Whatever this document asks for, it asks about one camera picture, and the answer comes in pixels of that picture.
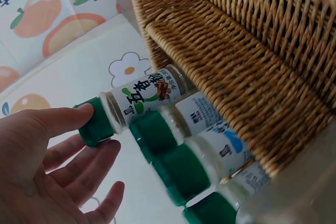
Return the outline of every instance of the hand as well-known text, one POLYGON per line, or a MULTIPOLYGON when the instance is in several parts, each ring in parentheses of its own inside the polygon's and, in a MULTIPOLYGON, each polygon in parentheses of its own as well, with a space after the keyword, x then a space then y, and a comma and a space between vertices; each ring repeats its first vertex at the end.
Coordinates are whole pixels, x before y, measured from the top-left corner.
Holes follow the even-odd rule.
POLYGON ((0 120, 0 223, 108 224, 123 197, 115 183, 101 205, 83 214, 120 150, 118 141, 83 147, 79 135, 47 149, 49 139, 89 121, 93 107, 26 110, 0 120), (65 167, 67 159, 79 154, 65 167))

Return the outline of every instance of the patterned fabric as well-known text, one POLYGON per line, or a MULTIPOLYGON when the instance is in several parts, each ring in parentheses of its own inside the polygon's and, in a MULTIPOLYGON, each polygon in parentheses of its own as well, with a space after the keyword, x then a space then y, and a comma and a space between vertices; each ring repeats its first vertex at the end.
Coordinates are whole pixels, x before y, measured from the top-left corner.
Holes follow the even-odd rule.
MULTIPOLYGON (((143 39, 118 15, 46 59, 2 92, 0 118, 23 109, 71 107, 151 72, 143 39)), ((73 134, 56 137, 49 144, 55 145, 73 134)), ((117 224, 185 223, 182 210, 166 195, 131 133, 126 131, 115 139, 122 143, 121 152, 102 185, 81 210, 95 209, 112 183, 121 180, 126 191, 116 216, 117 224)))
POLYGON ((0 92, 120 12, 116 0, 0 0, 0 92))

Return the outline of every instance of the white flower illustration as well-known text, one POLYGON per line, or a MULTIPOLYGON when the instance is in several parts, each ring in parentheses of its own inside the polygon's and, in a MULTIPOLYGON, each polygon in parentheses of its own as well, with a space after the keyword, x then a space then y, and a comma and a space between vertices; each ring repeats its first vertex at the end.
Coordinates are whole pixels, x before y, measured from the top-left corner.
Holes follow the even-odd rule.
POLYGON ((111 63, 109 71, 113 76, 113 88, 124 85, 147 74, 151 65, 149 59, 140 59, 135 52, 127 52, 121 58, 111 63))

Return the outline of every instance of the fingernail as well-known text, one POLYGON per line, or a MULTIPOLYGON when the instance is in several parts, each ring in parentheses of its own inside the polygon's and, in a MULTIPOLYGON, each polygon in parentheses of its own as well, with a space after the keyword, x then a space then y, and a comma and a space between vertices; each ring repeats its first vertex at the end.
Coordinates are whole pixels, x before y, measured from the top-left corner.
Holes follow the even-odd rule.
POLYGON ((90 103, 85 103, 77 108, 77 110, 84 111, 84 112, 91 112, 93 111, 93 106, 90 103))

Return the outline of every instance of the wicker shelf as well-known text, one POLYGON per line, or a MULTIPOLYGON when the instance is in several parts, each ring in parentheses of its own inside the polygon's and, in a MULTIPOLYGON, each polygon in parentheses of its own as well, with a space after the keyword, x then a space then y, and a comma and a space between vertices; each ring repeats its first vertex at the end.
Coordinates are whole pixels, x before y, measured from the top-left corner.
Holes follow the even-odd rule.
POLYGON ((132 0, 152 64, 174 62, 275 176, 332 119, 335 12, 310 0, 132 0))

